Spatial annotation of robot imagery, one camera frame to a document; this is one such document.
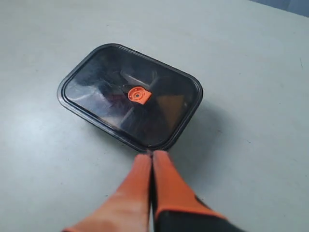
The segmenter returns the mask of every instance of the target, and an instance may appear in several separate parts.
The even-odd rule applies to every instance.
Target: plastic food container
[[[138,151],[168,150],[199,106],[191,75],[119,44],[92,51],[60,83],[59,102]]]

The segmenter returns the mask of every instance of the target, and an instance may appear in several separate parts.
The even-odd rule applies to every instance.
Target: orange valve
[[[134,87],[130,89],[127,97],[132,102],[137,102],[144,105],[151,96],[151,92],[145,90],[143,87]]]

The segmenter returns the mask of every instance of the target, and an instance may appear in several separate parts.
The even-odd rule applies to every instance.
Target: gray table
[[[2,0],[0,32],[0,231],[59,231],[130,170],[134,150],[56,98],[110,42],[203,85],[170,151],[200,198],[252,232],[308,231],[308,18],[246,0]]]

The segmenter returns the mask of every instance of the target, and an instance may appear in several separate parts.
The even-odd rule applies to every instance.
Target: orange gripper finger
[[[209,209],[197,199],[193,190],[174,168],[168,152],[154,152],[153,168],[157,199],[156,220],[164,211],[202,214],[225,219],[223,215]]]
[[[93,214],[63,232],[147,232],[151,165],[150,156],[137,155],[117,191]]]

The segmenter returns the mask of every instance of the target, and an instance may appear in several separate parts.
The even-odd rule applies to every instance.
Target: container lid
[[[92,51],[60,84],[60,103],[138,151],[169,149],[202,99],[191,75],[119,44]]]

